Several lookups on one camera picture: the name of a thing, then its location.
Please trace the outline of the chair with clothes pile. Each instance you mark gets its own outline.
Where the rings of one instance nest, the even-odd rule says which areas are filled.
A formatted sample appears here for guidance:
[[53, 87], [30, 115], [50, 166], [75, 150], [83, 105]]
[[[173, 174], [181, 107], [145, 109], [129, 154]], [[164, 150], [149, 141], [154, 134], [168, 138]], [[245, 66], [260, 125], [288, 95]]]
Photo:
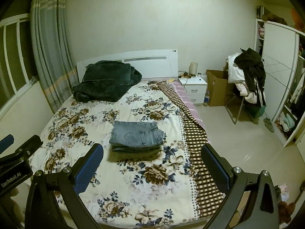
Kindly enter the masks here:
[[264, 61], [255, 50], [242, 49], [226, 59], [228, 83], [233, 84], [234, 98], [241, 99], [240, 107], [253, 123], [263, 116], [266, 108]]

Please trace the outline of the cream table lamp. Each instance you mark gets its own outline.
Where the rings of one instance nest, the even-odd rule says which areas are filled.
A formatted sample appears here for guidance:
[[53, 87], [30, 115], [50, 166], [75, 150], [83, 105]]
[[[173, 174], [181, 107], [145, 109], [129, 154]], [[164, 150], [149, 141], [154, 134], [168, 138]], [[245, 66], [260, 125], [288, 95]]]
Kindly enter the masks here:
[[189, 65], [189, 74], [196, 76], [197, 75], [198, 63], [191, 62]]

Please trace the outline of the grey striped curtain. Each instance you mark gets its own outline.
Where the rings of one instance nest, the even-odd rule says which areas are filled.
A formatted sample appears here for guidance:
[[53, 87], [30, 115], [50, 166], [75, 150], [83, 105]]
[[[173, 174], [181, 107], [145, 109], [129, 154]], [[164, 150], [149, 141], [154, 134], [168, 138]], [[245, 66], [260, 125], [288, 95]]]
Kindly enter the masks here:
[[66, 0], [32, 0], [30, 30], [41, 88], [56, 112], [79, 83], [68, 44]]

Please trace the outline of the white nightstand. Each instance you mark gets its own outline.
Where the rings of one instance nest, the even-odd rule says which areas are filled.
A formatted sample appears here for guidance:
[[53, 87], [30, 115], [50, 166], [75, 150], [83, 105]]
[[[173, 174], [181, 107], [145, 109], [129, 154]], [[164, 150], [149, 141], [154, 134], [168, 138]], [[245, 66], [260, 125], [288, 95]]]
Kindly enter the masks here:
[[178, 79], [193, 104], [203, 104], [207, 89], [207, 82], [201, 77], [191, 77], [189, 79], [181, 77]]

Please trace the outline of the white headboard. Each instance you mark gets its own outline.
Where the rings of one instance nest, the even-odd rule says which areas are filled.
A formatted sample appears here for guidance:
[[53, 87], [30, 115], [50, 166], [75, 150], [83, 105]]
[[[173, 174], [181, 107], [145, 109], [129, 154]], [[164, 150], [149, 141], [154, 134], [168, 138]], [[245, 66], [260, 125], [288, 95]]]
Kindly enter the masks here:
[[178, 78], [178, 51], [163, 49], [115, 53], [79, 61], [76, 64], [79, 81], [82, 81], [87, 65], [100, 60], [129, 63], [142, 74], [143, 79]]

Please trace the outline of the brown checkered sheet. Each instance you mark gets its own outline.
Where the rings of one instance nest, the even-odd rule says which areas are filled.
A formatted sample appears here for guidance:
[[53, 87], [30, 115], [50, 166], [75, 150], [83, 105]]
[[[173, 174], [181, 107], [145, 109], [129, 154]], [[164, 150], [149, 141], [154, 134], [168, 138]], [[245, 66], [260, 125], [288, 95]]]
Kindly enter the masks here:
[[[166, 81], [157, 82], [157, 87], [164, 93]], [[223, 194], [217, 188], [207, 167], [201, 158], [201, 148], [204, 144], [194, 144], [187, 141], [187, 134], [182, 120], [184, 138], [187, 151], [187, 159], [190, 162], [189, 175], [191, 177], [192, 200], [194, 201], [194, 211], [198, 218], [212, 216], [223, 201]]]

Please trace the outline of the white wardrobe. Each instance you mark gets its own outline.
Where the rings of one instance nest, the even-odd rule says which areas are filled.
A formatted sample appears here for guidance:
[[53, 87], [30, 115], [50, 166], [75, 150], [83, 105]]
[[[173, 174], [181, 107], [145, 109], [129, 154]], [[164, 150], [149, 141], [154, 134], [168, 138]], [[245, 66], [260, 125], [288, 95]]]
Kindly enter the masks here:
[[265, 114], [287, 146], [304, 122], [304, 111], [292, 109], [300, 103], [304, 89], [304, 33], [262, 19], [256, 20], [255, 30], [254, 49], [261, 54], [266, 72]]

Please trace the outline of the folded blue jeans stack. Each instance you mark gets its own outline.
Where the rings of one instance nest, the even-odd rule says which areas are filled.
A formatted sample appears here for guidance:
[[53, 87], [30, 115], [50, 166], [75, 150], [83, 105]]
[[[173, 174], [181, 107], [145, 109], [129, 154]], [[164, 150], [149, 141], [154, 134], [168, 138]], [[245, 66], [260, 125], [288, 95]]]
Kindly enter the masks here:
[[114, 152], [148, 153], [159, 150], [164, 139], [165, 132], [156, 122], [115, 121], [109, 143]]

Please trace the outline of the cardboard box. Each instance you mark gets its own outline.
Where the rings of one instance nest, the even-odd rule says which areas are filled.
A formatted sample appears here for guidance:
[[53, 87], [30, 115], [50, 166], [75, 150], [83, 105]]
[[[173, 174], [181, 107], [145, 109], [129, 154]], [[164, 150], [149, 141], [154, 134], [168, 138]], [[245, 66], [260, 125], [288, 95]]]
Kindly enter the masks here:
[[209, 91], [209, 106], [225, 106], [234, 96], [234, 84], [228, 83], [228, 71], [207, 70], [207, 91]]

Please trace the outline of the floral bed quilt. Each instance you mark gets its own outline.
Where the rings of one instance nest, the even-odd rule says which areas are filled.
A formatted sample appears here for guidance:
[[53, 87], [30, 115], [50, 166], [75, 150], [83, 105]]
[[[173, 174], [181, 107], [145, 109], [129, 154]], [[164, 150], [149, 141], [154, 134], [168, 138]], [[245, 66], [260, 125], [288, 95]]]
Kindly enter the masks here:
[[[167, 82], [140, 82], [118, 102], [81, 103], [69, 98], [41, 133], [42, 148], [30, 160], [34, 170], [57, 173], [75, 164], [94, 143], [104, 157], [80, 197], [102, 226], [170, 228], [199, 218], [194, 167], [187, 152], [183, 111], [166, 95]], [[116, 122], [154, 123], [163, 143], [152, 152], [115, 152]]]

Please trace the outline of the pink striped sheet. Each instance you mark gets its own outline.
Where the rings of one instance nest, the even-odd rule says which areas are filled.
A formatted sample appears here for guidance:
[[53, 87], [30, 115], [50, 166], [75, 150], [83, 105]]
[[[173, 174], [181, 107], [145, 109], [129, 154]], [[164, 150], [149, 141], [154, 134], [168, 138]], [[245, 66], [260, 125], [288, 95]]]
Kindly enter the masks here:
[[208, 144], [210, 140], [195, 105], [178, 81], [166, 81], [164, 93], [182, 111], [182, 120], [187, 134], [187, 141], [194, 144]]

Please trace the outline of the dark green fleece blanket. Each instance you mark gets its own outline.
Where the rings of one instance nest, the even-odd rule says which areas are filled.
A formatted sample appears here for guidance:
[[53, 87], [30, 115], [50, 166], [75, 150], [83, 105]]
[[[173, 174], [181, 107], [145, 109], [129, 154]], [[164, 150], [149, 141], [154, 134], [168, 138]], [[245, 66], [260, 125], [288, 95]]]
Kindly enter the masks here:
[[82, 82], [72, 88], [73, 96], [85, 103], [93, 100], [117, 102], [141, 80], [142, 74], [132, 65], [101, 60], [86, 67]]

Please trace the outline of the white frame window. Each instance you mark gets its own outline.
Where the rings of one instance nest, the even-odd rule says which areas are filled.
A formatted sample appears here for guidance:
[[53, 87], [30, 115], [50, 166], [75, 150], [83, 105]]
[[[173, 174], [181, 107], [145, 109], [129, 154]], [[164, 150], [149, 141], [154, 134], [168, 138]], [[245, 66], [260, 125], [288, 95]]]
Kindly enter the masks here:
[[1, 117], [37, 82], [30, 14], [1, 21]]

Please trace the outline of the black jacket on chair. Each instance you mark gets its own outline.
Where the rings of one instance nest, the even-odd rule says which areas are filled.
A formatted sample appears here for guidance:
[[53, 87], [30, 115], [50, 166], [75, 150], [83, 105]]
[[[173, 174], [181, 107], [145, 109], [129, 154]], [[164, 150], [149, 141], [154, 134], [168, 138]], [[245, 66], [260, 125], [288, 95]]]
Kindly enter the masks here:
[[266, 72], [261, 56], [251, 48], [241, 49], [241, 54], [234, 59], [234, 63], [243, 71], [248, 91], [256, 96], [256, 106], [265, 106]]

